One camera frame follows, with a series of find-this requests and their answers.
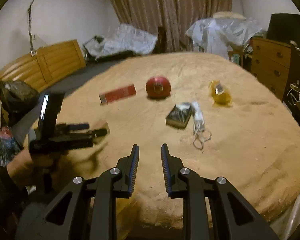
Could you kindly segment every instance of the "wooden nightstand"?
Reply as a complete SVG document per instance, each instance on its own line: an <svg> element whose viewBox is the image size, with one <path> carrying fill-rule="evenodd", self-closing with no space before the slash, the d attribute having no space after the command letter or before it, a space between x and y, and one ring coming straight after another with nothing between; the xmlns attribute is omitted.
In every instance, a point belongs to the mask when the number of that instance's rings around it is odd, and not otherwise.
<svg viewBox="0 0 300 240"><path fill-rule="evenodd" d="M280 100L287 84L291 45L263 38L253 38L251 73Z"/></svg>

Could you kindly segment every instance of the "black bag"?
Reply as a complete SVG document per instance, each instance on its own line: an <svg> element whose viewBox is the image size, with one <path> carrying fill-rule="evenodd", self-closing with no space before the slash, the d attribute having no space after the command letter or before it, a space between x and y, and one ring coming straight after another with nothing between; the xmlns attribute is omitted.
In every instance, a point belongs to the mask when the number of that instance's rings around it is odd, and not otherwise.
<svg viewBox="0 0 300 240"><path fill-rule="evenodd" d="M8 112L9 119L13 116L19 121L38 103L39 93L21 80L0 81L0 99L2 107Z"/></svg>

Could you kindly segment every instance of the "brown curtain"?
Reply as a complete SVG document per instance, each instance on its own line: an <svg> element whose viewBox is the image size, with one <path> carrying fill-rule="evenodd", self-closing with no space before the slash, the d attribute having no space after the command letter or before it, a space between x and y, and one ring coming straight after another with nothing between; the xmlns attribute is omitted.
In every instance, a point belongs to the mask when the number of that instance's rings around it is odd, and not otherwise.
<svg viewBox="0 0 300 240"><path fill-rule="evenodd" d="M155 34L158 26L167 32L167 51L188 46L184 36L196 21L218 11L231 11L232 0L111 0L120 23Z"/></svg>

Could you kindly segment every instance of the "white wall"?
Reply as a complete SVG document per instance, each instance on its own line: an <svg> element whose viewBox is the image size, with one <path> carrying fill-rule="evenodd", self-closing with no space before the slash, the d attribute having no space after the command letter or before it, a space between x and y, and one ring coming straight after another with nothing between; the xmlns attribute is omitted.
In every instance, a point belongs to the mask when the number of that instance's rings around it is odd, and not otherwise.
<svg viewBox="0 0 300 240"><path fill-rule="evenodd" d="M107 21L108 21L108 27L107 27L107 35L111 35L114 33L114 31L117 30L119 27L119 19L117 17L117 14L114 11L114 8L110 2L110 0L106 0L106 13L107 13Z"/></svg>
<svg viewBox="0 0 300 240"><path fill-rule="evenodd" d="M232 0L232 12L240 13L243 15L242 1Z"/></svg>
<svg viewBox="0 0 300 240"><path fill-rule="evenodd" d="M0 69L30 51L27 9L32 0L8 0L0 11ZM77 39L79 45L96 34L107 35L117 24L109 0L35 0L32 34L44 43Z"/></svg>
<svg viewBox="0 0 300 240"><path fill-rule="evenodd" d="M242 0L243 14L258 21L260 26L268 30L271 14L300 14L291 0Z"/></svg>

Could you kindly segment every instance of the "dark gray sheet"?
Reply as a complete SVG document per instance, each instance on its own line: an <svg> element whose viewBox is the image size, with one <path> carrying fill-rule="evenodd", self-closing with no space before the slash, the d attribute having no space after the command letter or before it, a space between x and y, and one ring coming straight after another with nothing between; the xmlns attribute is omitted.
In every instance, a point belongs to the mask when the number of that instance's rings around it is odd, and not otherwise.
<svg viewBox="0 0 300 240"><path fill-rule="evenodd" d="M60 80L59 82L53 84L51 87L43 91L41 93L37 106L12 127L13 136L18 141L18 143L23 145L23 141L29 129L31 128L35 120L39 117L40 109L42 106L42 99L45 92L47 91L62 92L62 93L66 93L66 97L67 97L68 95L73 93L77 88L85 84L88 80L108 70L113 65L121 61L122 60L115 60L115 61L87 65L87 67L78 70L77 72L71 74L70 76L67 76L66 78Z"/></svg>

